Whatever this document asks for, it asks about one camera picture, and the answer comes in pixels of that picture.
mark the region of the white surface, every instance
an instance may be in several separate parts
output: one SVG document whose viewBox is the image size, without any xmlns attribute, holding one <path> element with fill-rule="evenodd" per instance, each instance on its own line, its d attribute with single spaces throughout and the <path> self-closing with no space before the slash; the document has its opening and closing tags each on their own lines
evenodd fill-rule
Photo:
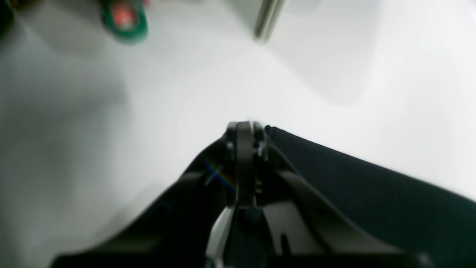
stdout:
<svg viewBox="0 0 476 268">
<path fill-rule="evenodd" d="M 134 46 L 87 1 L 25 15 L 0 46 L 0 266 L 114 234 L 229 121 L 476 199 L 471 1 L 350 2 L 288 3 L 268 46 L 219 0 L 159 1 Z"/>
</svg>

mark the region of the white background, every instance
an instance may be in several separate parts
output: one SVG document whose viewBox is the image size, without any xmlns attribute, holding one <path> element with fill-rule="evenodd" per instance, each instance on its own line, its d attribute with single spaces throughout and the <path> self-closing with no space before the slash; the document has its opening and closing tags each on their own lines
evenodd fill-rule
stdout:
<svg viewBox="0 0 476 268">
<path fill-rule="evenodd" d="M 94 2 L 22 14 L 0 45 L 0 266 L 46 267 L 121 230 L 229 121 L 476 200 L 471 4 L 288 1 L 266 45 L 222 0 L 154 2 L 137 45 Z"/>
</svg>

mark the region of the white table surface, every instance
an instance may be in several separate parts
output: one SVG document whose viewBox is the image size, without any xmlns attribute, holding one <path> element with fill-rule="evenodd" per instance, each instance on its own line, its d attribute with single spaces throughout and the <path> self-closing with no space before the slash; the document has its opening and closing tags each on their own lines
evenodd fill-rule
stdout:
<svg viewBox="0 0 476 268">
<path fill-rule="evenodd" d="M 267 45 L 222 0 L 153 3 L 137 45 L 96 8 L 51 0 L 0 46 L 1 267 L 121 230 L 230 121 L 476 200 L 471 1 L 296 0 Z"/>
</svg>

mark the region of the black fabric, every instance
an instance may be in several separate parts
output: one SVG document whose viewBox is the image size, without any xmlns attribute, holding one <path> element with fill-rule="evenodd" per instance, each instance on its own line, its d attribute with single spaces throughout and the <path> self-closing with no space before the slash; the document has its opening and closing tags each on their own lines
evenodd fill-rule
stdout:
<svg viewBox="0 0 476 268">
<path fill-rule="evenodd" d="M 437 268 L 476 267 L 476 203 L 281 129 L 266 132 L 312 186 L 368 233 L 426 252 Z"/>
</svg>

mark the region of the black plastic part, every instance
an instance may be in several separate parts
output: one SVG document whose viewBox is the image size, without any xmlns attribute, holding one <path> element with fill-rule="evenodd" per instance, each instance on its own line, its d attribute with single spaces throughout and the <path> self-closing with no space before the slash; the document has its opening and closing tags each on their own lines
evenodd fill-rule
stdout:
<svg viewBox="0 0 476 268">
<path fill-rule="evenodd" d="M 236 170 L 235 179 L 238 183 L 236 206 L 250 208 L 254 206 L 255 170 L 254 170 L 254 136 L 249 122 L 237 124 L 236 131 Z"/>
<path fill-rule="evenodd" d="M 423 261 L 427 258 L 403 252 L 355 226 L 302 179 L 259 125 L 254 124 L 253 129 L 248 122 L 230 124 L 225 135 L 201 152 L 180 179 L 128 228 L 91 251 L 61 256 L 53 268 L 210 266 L 205 253 L 218 216 L 225 206 L 237 206 L 238 214 L 250 216 L 257 210 L 260 218 L 263 214 L 255 207 L 255 198 L 258 207 L 283 198 L 291 200 L 313 238 L 325 249 L 324 255 L 293 256 L 293 246 L 284 235 L 285 256 L 276 257 L 267 251 L 272 248 L 269 229 L 261 234 L 251 231 L 250 235 L 266 238 L 268 267 L 431 266 Z M 259 146 L 265 147 L 266 157 L 258 155 Z M 262 183 L 260 193 L 255 193 L 257 181 Z M 238 183 L 235 203 L 230 199 L 234 196 L 230 182 Z M 241 230 L 244 226 L 246 231 L 246 224 L 241 223 Z M 253 230 L 261 225 L 251 222 L 248 226 Z M 232 244 L 227 243 L 226 248 L 234 250 Z"/>
</svg>

